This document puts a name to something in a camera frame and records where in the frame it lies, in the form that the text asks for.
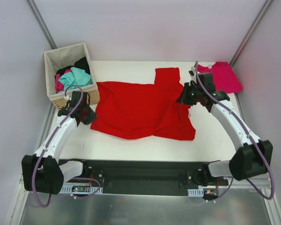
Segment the wicker basket with cloth liner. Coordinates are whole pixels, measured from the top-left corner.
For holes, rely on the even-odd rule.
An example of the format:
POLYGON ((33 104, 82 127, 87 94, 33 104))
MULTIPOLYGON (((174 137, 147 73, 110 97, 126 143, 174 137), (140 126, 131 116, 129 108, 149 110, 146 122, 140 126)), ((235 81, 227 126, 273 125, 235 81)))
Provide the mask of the wicker basket with cloth liner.
POLYGON ((66 89, 69 96, 77 90, 74 85, 89 94, 90 105, 99 103, 99 91, 85 43, 44 52, 44 65, 47 96, 57 109, 66 105, 66 89))

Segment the red t shirt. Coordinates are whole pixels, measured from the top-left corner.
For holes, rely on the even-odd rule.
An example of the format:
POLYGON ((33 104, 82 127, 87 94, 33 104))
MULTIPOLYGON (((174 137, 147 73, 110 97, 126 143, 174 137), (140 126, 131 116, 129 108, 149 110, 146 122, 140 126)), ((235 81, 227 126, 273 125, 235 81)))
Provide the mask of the red t shirt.
POLYGON ((99 82, 97 119, 91 129, 134 140, 158 136, 192 141, 189 106, 177 103, 183 90, 177 67, 155 69, 153 84, 99 82))

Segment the magenta t shirt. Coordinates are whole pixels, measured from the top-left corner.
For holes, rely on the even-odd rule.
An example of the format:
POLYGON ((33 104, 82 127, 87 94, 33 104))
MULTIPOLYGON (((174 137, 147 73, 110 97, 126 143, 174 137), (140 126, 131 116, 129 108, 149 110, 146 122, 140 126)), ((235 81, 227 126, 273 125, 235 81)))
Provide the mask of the magenta t shirt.
POLYGON ((232 70, 228 62, 218 61, 215 64, 204 67, 198 65, 198 72, 211 73, 217 91, 225 91, 227 94, 238 93, 243 90, 243 87, 232 70))

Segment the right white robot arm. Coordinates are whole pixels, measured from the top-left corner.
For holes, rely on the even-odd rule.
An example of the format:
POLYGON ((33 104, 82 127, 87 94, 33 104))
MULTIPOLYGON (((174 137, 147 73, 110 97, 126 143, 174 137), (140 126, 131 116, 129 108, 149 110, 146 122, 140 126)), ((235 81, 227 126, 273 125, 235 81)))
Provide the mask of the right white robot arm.
POLYGON ((202 181, 212 185, 218 177, 245 180, 267 173, 271 163, 273 146, 261 140, 239 117, 228 94, 216 91, 211 73, 199 74, 199 82, 184 83, 177 103, 188 106, 200 103, 222 125, 229 135, 235 154, 230 160, 209 162, 201 173, 202 181))

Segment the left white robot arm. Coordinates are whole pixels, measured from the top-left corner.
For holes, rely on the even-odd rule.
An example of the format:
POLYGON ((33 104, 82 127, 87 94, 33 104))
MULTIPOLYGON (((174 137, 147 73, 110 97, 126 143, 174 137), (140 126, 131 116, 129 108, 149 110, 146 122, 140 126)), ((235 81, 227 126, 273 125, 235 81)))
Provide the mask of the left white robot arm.
POLYGON ((59 165, 64 146, 79 124, 89 125, 96 119, 97 114, 89 105, 88 93, 73 91, 66 105, 58 111, 55 127, 44 143, 33 155, 23 157, 25 190, 56 195, 63 184, 73 178, 79 182, 89 179, 89 170, 77 159, 70 159, 59 165))

